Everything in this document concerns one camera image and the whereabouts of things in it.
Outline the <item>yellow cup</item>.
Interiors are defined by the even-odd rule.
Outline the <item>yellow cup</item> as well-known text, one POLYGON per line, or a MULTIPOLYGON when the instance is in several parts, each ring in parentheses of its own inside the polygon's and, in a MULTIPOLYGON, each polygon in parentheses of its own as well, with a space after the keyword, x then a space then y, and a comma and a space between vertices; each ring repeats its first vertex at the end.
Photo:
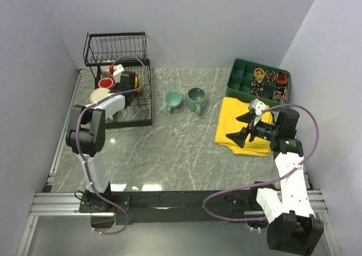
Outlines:
POLYGON ((141 87, 141 78, 138 74, 135 74, 135 89, 137 89, 137 92, 140 93, 142 91, 141 87))

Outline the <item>red mug white squiggles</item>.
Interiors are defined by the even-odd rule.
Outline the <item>red mug white squiggles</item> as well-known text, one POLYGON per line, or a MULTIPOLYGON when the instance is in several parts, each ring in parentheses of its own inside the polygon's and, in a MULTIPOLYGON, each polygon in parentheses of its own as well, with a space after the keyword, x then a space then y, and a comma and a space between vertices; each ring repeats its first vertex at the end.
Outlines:
POLYGON ((102 78, 97 84, 98 88, 105 88, 108 90, 112 90, 114 85, 115 81, 109 77, 102 78))

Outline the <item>pink mug purple interior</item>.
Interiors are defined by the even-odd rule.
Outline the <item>pink mug purple interior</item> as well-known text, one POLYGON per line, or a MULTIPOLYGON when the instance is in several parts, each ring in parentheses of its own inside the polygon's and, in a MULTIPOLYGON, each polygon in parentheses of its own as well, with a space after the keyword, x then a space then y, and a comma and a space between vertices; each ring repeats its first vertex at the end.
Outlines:
POLYGON ((113 76, 112 72, 109 70, 110 66, 112 65, 113 61, 110 59, 102 61, 104 64, 103 66, 100 66, 100 70, 102 73, 102 77, 109 77, 111 78, 113 76))

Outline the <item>white floral mug green interior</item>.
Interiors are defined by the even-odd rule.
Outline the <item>white floral mug green interior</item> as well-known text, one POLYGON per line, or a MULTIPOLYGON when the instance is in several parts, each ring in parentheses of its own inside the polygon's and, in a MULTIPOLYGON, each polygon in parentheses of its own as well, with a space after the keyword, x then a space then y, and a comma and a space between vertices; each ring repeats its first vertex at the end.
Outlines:
POLYGON ((103 102, 102 104, 99 103, 100 100, 106 98, 110 93, 110 89, 107 88, 97 88, 93 92, 91 92, 89 96, 89 100, 91 103, 96 103, 96 107, 99 109, 104 109, 106 111, 106 119, 109 122, 113 122, 114 115, 110 115, 107 109, 109 109, 109 101, 103 102))

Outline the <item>small teal cup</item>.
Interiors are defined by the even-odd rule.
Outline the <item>small teal cup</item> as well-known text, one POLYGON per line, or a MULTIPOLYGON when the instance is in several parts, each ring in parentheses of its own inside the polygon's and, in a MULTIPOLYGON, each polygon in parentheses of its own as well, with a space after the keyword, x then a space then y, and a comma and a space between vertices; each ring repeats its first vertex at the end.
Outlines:
POLYGON ((168 112, 177 109, 182 102, 182 95, 178 91, 172 90, 165 95, 165 104, 168 112))

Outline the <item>blue-green glazed mug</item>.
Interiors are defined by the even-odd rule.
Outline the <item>blue-green glazed mug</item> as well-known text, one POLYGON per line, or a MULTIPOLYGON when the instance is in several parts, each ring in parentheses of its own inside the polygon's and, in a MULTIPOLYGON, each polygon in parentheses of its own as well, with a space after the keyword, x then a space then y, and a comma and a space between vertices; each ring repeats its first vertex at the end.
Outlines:
POLYGON ((206 106, 206 94, 201 88, 192 88, 186 95, 186 106, 201 115, 202 109, 206 106))

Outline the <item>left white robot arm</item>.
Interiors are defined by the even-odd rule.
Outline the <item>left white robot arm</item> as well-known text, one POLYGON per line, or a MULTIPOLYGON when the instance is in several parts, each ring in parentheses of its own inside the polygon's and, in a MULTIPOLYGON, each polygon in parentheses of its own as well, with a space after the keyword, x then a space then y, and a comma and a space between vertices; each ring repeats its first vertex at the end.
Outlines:
POLYGON ((135 72, 122 71, 112 89, 98 88, 91 93, 90 104, 71 109, 66 145, 77 155, 87 179, 84 202, 101 212, 112 207, 122 209, 113 202, 101 154, 106 141, 106 120, 130 106, 141 88, 135 72))

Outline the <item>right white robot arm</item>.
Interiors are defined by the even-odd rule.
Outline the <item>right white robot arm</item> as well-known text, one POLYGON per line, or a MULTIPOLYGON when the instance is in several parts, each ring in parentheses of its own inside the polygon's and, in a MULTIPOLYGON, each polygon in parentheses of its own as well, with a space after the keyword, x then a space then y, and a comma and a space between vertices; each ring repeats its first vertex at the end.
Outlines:
POLYGON ((249 206, 263 209, 269 222, 267 243, 271 250, 296 255, 311 255, 323 232, 323 222, 316 218, 310 204, 304 180, 304 151, 296 139, 299 113, 293 109, 280 109, 275 124, 261 120, 262 108, 257 106, 236 119, 246 127, 227 138, 244 147, 246 141, 256 137, 270 142, 276 153, 281 191, 264 186, 248 196, 249 206))

